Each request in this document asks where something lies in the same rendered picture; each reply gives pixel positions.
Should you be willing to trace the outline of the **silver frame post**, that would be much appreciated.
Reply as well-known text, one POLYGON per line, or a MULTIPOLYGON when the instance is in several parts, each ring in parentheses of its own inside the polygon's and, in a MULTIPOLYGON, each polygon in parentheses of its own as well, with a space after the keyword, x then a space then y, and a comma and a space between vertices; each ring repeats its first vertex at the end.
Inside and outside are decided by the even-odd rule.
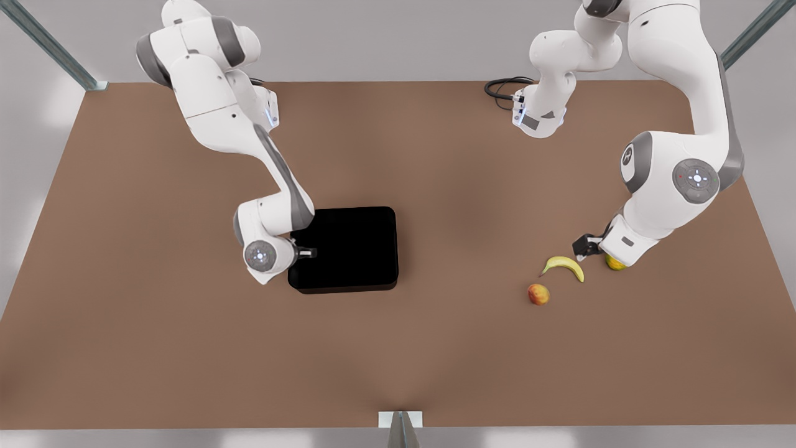
POLYGON ((720 60, 724 68, 728 69, 733 66, 794 6, 796 6, 796 0, 771 0, 748 27, 733 40, 731 45, 725 48, 725 51, 722 51, 720 60))
POLYGON ((416 429, 423 427, 421 411, 379 411, 378 428, 387 428, 387 448, 422 448, 416 429))
POLYGON ((97 80, 18 0, 0 0, 2 11, 85 91, 105 91, 109 83, 97 80))

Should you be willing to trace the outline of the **black square tray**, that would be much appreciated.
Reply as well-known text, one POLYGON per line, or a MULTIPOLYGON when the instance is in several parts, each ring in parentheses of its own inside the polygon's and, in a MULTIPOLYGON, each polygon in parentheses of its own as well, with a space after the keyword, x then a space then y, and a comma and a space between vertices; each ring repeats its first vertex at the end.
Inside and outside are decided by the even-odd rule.
POLYGON ((387 206, 318 209, 310 226, 290 237, 300 257, 288 283, 304 293, 386 291, 400 273, 396 213, 387 206))

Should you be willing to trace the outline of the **yellow banana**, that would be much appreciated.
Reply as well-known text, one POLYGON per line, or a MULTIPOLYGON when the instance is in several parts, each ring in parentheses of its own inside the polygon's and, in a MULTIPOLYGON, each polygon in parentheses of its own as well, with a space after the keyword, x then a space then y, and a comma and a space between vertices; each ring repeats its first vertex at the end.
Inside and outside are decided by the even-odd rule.
POLYGON ((580 264, 571 258, 563 256, 549 258, 545 262, 545 267, 543 267, 543 270, 541 270, 539 277, 542 277, 546 272, 553 268, 566 268, 569 270, 569 272, 572 272, 575 275, 575 278, 577 278, 580 283, 585 282, 585 272, 583 272, 580 264))

